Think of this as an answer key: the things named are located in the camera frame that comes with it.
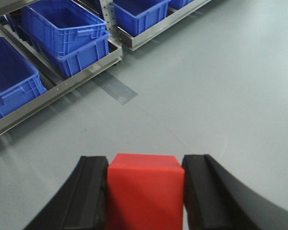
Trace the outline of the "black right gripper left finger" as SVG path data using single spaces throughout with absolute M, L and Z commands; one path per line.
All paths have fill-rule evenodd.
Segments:
M 74 170 L 27 230 L 104 230 L 108 160 L 81 156 Z

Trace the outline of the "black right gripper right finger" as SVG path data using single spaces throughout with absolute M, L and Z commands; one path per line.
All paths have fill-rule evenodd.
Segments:
M 211 155 L 184 155 L 191 230 L 288 230 L 288 211 L 243 184 Z

